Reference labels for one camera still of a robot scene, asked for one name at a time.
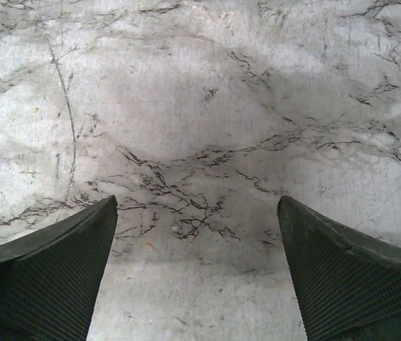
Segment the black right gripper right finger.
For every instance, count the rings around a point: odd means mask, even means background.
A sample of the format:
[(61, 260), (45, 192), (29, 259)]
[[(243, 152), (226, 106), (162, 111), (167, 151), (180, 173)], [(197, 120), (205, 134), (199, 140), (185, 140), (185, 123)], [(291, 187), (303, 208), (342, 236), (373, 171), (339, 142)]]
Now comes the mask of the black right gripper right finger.
[(401, 248), (288, 195), (282, 234), (308, 340), (401, 340)]

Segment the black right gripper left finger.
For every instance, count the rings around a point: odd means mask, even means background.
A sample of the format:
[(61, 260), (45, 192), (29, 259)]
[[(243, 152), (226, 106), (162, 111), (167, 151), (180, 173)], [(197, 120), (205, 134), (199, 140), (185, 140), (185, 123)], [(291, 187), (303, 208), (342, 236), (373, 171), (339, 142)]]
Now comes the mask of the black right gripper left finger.
[(111, 195), (0, 245), (0, 340), (86, 340), (117, 219)]

